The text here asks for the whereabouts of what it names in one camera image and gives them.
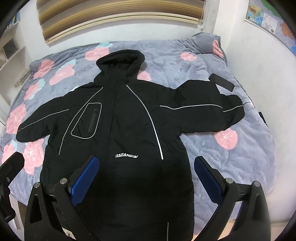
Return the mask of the black hooded jacket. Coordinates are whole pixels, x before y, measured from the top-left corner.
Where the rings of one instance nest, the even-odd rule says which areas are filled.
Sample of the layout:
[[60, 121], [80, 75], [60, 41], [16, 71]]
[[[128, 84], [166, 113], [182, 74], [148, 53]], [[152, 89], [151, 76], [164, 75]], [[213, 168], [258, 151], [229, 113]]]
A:
[[244, 118], [244, 107], [211, 81], [172, 89], [138, 80], [143, 62], [137, 50], [98, 59], [93, 82], [40, 106], [16, 139], [48, 137], [44, 185], [70, 177], [92, 155], [99, 159], [76, 208], [99, 239], [191, 240], [194, 186], [180, 135], [224, 131]]

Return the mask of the grey floral bed blanket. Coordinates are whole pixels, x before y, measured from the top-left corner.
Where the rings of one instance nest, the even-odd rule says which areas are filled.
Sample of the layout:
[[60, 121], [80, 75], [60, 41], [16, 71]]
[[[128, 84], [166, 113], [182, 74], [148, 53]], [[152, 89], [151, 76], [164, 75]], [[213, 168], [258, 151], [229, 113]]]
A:
[[94, 43], [73, 47], [31, 63], [32, 76], [11, 107], [1, 139], [2, 163], [14, 152], [20, 152], [25, 160], [24, 167], [10, 185], [12, 194], [20, 202], [27, 204], [34, 183], [41, 182], [48, 137], [28, 143], [19, 142], [16, 139], [19, 126], [46, 102], [93, 82], [100, 73], [97, 60], [121, 50], [137, 50], [144, 55], [138, 80], [176, 89], [187, 80], [210, 81], [209, 77], [214, 73], [235, 86], [230, 92], [216, 84], [219, 92], [236, 95], [242, 101], [244, 118], [226, 130], [180, 135], [194, 186], [193, 235], [202, 230], [215, 210], [195, 173], [196, 157], [204, 157], [214, 168], [236, 182], [250, 184], [257, 180], [267, 193], [271, 192], [275, 182], [275, 144], [271, 132], [228, 69], [221, 38], [198, 33], [181, 40]]

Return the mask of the white bookshelf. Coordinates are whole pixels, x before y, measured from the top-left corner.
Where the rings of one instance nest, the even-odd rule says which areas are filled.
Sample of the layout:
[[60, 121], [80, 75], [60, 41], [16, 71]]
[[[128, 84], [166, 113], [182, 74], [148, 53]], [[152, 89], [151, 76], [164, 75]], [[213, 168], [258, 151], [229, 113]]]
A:
[[1, 36], [1, 125], [6, 125], [7, 115], [11, 109], [20, 87], [28, 74], [27, 53], [19, 23], [18, 12], [9, 22]]

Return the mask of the black smartphone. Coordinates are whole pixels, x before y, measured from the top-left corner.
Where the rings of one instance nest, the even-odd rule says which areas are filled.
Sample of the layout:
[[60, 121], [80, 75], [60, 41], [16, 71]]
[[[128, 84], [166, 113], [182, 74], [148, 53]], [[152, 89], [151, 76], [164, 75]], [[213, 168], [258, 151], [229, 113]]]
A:
[[211, 74], [209, 77], [209, 80], [211, 82], [214, 82], [215, 84], [219, 85], [220, 87], [223, 87], [224, 89], [227, 89], [228, 91], [232, 92], [234, 90], [234, 84], [230, 81], [222, 78], [221, 76], [217, 74]]

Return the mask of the wooden slatted headboard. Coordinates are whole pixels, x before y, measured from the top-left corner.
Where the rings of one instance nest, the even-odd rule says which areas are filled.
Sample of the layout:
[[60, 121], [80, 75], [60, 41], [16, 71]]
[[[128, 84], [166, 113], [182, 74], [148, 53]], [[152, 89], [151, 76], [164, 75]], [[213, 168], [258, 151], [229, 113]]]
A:
[[205, 1], [37, 1], [46, 44], [95, 25], [156, 19], [189, 24], [203, 22]]

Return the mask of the colourful wall map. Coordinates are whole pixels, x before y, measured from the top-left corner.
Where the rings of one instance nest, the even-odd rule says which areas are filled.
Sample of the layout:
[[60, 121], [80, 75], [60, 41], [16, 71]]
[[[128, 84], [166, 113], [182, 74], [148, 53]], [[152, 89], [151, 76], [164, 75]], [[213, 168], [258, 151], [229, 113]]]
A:
[[264, 0], [248, 1], [246, 20], [266, 30], [295, 55], [295, 37], [277, 10]]

